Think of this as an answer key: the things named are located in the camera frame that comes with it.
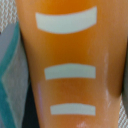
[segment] white stripe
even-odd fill
[[[56,65],[44,70],[46,80],[61,78],[96,78],[94,66],[82,64]]]
[[[65,15],[45,15],[36,13],[37,27],[40,30],[69,34],[90,28],[97,22],[97,7],[78,13]]]
[[[96,115],[95,106],[84,104],[60,104],[51,106],[52,115]]]

